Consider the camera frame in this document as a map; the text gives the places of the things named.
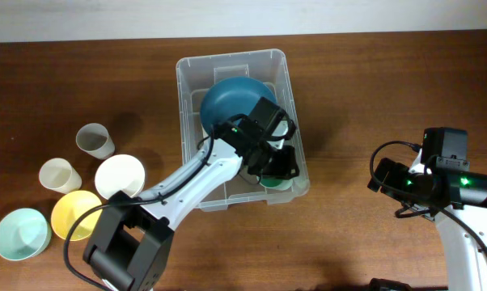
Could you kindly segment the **grey cup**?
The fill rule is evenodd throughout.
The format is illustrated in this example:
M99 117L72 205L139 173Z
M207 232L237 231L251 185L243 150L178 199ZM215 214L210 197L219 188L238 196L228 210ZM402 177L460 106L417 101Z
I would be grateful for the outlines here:
M101 160L110 158L116 149L108 130L98 123L84 125L75 141L80 150Z

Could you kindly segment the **cream cup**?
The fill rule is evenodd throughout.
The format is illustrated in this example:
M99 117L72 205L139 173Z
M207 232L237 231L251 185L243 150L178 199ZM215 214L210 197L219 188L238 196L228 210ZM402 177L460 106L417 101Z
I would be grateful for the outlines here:
M52 158L45 162L38 178L43 187L62 194L79 190L82 186L81 176L64 158Z

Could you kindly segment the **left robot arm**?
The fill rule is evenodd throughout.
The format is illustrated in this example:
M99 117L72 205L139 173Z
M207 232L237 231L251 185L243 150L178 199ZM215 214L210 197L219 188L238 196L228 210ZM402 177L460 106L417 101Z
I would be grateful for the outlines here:
M261 96L204 98L200 118L207 133L194 157L162 183L131 198L117 192L94 207L99 220L83 253L102 290L150 290L167 264L175 231L215 188L242 167L266 179L299 175L295 149L277 147L297 129L275 101Z

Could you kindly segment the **mint green cup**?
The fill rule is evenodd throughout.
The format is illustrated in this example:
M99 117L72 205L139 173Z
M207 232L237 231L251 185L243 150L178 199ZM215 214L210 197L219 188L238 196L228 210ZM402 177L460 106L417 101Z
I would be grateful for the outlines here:
M262 179L260 185L278 191L285 191L293 184L291 179Z

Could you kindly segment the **white bowl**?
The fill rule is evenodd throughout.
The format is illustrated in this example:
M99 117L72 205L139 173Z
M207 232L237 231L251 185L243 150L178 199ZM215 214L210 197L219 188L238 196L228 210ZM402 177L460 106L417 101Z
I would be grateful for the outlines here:
M96 191L106 200L119 191L138 196L145 186L146 171L132 155L117 154L101 163L95 173Z

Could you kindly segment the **mint green bowl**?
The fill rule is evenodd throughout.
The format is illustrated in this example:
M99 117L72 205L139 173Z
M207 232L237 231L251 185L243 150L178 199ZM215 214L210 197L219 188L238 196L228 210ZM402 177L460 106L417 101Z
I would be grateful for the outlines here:
M16 209L0 221L0 256L21 261L39 255L52 237L50 224L35 209Z

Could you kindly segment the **cream plate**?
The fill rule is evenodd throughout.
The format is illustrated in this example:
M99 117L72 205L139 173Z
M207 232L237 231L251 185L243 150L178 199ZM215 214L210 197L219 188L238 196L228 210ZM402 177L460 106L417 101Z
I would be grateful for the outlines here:
M207 138L209 138L209 136L210 136L210 135L209 135L209 134L206 132L206 130L205 130L205 128L204 128L203 126L202 126L202 136L203 136L203 138L206 138L206 137L207 137Z

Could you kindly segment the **yellow bowl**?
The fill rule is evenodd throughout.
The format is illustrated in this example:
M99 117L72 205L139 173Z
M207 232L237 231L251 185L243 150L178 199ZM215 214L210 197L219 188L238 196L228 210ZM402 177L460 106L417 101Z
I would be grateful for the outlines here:
M93 192L84 190L65 194L53 207L51 214L51 226L55 234L66 239L71 226L87 210L100 206L101 200ZM84 218L71 236L71 241L79 241L91 236L101 211Z

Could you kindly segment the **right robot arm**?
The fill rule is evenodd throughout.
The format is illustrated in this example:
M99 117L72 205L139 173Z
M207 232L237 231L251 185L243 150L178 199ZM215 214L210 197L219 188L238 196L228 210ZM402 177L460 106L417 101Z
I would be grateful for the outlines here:
M450 290L487 290L487 175L470 170L467 132L427 128L421 143L405 146L417 154L412 165L371 158L367 187L400 202L396 218L434 224Z

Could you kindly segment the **dark blue plate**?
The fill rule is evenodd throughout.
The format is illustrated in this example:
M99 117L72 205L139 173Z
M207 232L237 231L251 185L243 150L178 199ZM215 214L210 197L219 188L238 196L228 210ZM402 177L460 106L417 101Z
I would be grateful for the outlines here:
M201 125L208 135L220 139L219 127L233 116L259 120L278 111L273 92L263 82L249 77L226 78L205 94L201 102Z

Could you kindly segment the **clear plastic storage bin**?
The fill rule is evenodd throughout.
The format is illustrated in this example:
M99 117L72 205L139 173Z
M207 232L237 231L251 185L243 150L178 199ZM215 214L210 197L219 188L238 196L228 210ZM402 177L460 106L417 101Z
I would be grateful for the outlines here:
M185 57L176 64L176 77L183 163L189 162L197 153L198 142L206 136L200 117L201 102L206 92L226 78L249 77L263 82L293 122L298 121L286 55L279 49ZM287 203L305 195L310 180L300 132L297 131L286 144L295 148L300 170L300 175L291 183L269 188L258 184L257 177L242 170L235 178L215 188L197 207L213 212L226 210L229 205L258 200L269 205Z

